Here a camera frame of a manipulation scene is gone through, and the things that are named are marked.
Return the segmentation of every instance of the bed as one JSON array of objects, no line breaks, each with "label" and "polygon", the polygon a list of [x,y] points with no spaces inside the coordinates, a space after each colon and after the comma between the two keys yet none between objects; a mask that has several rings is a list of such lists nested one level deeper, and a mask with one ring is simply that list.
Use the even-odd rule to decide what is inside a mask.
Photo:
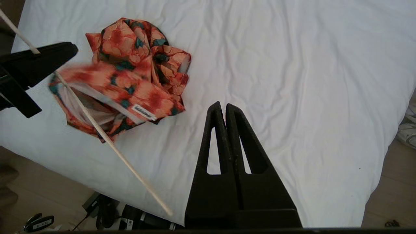
[{"label": "bed", "polygon": [[[121,17],[153,23],[192,54],[186,111],[116,140],[174,215],[167,217],[107,144],[66,124],[48,78],[28,90],[41,113],[26,119],[14,108],[0,112],[0,143],[183,224],[206,110],[215,101],[223,110],[232,103],[251,123],[304,227],[359,227],[415,88],[415,11],[413,1],[26,0],[19,29],[36,46],[76,44],[69,63],[90,62],[85,33]],[[15,39],[13,52],[26,49]]]}]

